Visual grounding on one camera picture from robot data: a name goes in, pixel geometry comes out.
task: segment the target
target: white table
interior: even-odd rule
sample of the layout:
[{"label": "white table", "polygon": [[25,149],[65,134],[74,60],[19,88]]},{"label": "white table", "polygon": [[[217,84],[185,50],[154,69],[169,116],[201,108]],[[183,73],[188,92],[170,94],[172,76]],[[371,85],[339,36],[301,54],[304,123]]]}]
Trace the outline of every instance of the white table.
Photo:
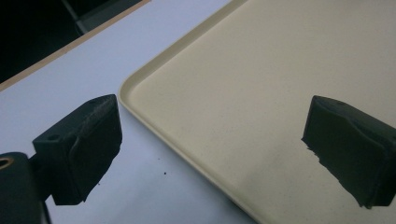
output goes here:
[{"label": "white table", "polygon": [[[228,2],[152,0],[1,91],[0,153],[33,156],[33,139],[91,98],[117,93],[133,71]],[[120,119],[120,154],[87,202],[47,200],[54,224],[254,223],[122,106]]]}]

